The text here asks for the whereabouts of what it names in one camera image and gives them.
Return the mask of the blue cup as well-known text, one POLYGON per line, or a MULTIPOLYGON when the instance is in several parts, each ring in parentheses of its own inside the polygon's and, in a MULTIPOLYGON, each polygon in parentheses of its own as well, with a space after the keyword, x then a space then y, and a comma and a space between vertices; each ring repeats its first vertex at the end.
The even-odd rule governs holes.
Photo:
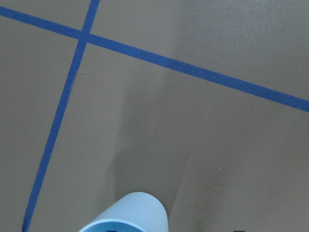
POLYGON ((167 232, 168 217, 162 203, 145 192, 133 192, 119 199, 82 232, 167 232))

